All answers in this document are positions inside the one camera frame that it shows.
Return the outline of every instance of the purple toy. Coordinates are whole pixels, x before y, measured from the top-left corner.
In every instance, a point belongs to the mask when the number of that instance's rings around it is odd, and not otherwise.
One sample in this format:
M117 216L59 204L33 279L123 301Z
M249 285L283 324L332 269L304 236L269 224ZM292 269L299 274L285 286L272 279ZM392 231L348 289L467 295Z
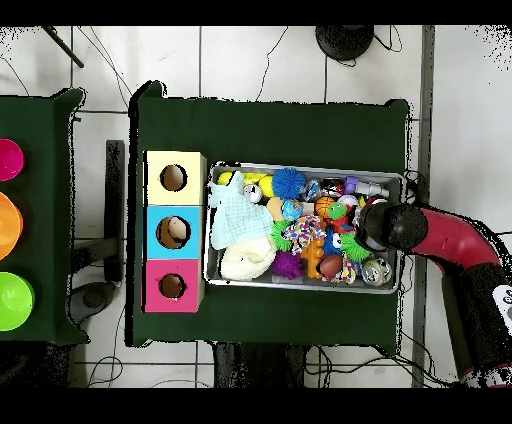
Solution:
M272 262L272 271L280 277L287 277L294 280L302 275L300 269L300 255L292 255L290 252L277 252L274 262Z
M345 190L343 194L352 194L356 191L357 184L359 183L359 179L357 177L347 177L345 178Z

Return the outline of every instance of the green tablecloth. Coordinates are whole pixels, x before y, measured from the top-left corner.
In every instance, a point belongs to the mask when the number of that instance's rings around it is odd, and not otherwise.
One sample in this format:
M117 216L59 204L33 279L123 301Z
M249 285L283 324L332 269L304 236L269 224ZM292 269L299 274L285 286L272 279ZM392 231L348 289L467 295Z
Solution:
M358 344L393 353L396 293L207 285L196 314L143 314L141 160L144 150L181 150L200 151L209 164L225 160L403 173L407 103L238 103L164 99L161 91L160 83L148 83L130 103L128 240L133 241L128 246L127 342Z
M80 89L52 98L0 96L0 138L14 140L26 165L16 178L0 182L23 215L23 233L0 261L0 271L30 282L35 306L28 320L0 340L74 344L85 334L67 317L70 261L70 115L83 97Z

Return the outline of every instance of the blue box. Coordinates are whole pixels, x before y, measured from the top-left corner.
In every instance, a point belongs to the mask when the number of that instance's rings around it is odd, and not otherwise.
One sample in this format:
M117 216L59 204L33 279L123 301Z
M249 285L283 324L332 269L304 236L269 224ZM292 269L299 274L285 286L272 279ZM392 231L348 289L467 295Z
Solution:
M147 257L148 259L199 259L202 239L200 206L148 206L147 209ZM160 244L156 229L167 217L180 217L190 228L188 241L178 249L168 249Z

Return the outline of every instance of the light blue cloth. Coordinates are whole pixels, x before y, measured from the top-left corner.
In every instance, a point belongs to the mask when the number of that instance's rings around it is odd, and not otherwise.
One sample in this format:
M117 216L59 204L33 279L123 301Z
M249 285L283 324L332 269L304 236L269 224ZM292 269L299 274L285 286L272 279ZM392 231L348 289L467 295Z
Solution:
M238 242L272 233L272 215L265 206L244 197L244 176L236 171L228 185L210 184L210 206L217 208L211 231L212 247L224 249Z

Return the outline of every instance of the pink box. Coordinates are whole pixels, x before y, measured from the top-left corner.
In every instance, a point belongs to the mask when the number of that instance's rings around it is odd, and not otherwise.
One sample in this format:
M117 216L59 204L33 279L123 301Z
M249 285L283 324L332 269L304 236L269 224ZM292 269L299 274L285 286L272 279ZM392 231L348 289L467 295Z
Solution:
M143 312L197 312L204 295L204 282L198 259L148 259L146 262L146 305ZM183 294L177 298L165 297L159 282L167 274L179 275L184 283Z

